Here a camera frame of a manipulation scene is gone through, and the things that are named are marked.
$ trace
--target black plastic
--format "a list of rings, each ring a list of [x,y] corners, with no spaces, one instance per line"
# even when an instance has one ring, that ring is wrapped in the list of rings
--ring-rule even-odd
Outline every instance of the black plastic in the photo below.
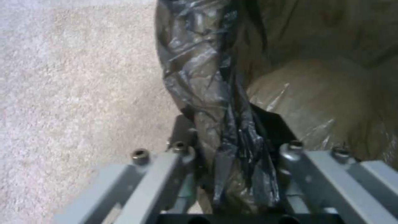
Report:
[[[158,0],[164,84],[197,128],[214,179],[213,206],[252,213],[279,202],[270,145],[245,85],[263,74],[266,36],[256,1]]]
[[[157,224],[344,224],[336,214],[196,215],[161,214]]]

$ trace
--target wrinkled plastic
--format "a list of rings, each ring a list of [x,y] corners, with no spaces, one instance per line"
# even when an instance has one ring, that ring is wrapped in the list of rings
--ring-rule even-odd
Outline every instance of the wrinkled plastic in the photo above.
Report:
[[[256,1],[159,0],[156,38],[164,84],[195,122],[214,172],[213,206],[250,213],[275,205],[275,168],[244,88],[266,66]]]
[[[196,124],[213,206],[247,213],[279,201],[250,83],[252,102],[307,148],[345,145],[398,167],[397,9],[394,0],[158,0],[164,84]]]
[[[359,160],[398,169],[398,107],[389,88],[345,58],[296,59],[258,79],[248,95],[281,115],[307,150],[345,146]]]

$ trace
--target beige carpet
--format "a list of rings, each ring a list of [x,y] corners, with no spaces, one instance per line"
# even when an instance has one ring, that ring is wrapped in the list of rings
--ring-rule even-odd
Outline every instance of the beige carpet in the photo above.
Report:
[[[1,0],[0,223],[51,223],[98,167],[162,151],[155,0]]]

